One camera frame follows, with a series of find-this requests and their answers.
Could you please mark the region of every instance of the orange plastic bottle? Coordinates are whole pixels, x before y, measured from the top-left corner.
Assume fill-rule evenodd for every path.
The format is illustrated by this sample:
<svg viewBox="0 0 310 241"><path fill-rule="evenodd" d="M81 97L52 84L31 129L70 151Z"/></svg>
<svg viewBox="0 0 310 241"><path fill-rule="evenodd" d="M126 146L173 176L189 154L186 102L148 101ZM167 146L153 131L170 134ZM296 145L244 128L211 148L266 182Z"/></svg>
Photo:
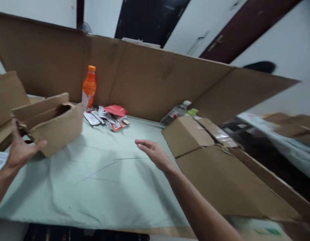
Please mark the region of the orange plastic bottle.
<svg viewBox="0 0 310 241"><path fill-rule="evenodd" d="M82 104L84 111L91 111L93 109L94 95L96 92L95 70L95 66L88 66L87 77L83 83Z"/></svg>

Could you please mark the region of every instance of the person's right hand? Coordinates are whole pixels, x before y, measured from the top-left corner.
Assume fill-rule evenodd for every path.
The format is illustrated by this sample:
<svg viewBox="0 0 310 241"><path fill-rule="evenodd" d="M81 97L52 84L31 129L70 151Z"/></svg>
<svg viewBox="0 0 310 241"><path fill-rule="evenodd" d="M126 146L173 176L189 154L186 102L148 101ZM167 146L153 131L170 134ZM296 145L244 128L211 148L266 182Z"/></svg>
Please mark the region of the person's right hand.
<svg viewBox="0 0 310 241"><path fill-rule="evenodd" d="M165 172L176 168L158 143L149 140L135 140L135 144L148 155L161 171Z"/></svg>

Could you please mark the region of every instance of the door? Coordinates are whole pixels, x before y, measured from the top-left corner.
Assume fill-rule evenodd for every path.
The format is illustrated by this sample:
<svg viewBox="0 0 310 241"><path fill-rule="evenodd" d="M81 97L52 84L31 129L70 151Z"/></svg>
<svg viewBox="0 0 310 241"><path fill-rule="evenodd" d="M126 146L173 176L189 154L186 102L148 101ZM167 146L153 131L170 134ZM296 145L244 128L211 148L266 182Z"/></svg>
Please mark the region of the door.
<svg viewBox="0 0 310 241"><path fill-rule="evenodd" d="M123 0L115 38L164 47L190 0Z"/></svg>
<svg viewBox="0 0 310 241"><path fill-rule="evenodd" d="M231 63L300 1L248 0L200 58Z"/></svg>

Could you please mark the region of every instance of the white bottle cap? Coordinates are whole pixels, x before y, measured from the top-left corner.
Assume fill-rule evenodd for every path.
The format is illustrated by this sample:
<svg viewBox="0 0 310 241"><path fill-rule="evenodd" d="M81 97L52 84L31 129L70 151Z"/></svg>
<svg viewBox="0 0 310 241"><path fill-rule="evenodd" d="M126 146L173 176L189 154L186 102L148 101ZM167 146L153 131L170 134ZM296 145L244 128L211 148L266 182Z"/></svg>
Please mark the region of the white bottle cap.
<svg viewBox="0 0 310 241"><path fill-rule="evenodd" d="M189 106L191 103L192 103L192 102L190 102L190 101L188 101L188 100L186 100L186 101L183 102L183 104L186 105L186 106Z"/></svg>

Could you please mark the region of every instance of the bottle label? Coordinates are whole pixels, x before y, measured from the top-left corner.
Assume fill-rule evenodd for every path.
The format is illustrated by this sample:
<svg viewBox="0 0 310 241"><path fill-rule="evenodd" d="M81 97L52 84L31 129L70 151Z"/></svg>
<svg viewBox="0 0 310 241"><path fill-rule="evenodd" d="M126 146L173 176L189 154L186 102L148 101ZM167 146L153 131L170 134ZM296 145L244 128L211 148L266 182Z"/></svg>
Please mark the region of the bottle label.
<svg viewBox="0 0 310 241"><path fill-rule="evenodd" d="M180 112L178 112L178 111L176 111L176 110L171 110L169 113L168 113L168 115L170 116L170 117L172 117L172 118L179 118L179 117L182 117L183 116L183 114L182 113L180 113Z"/></svg>

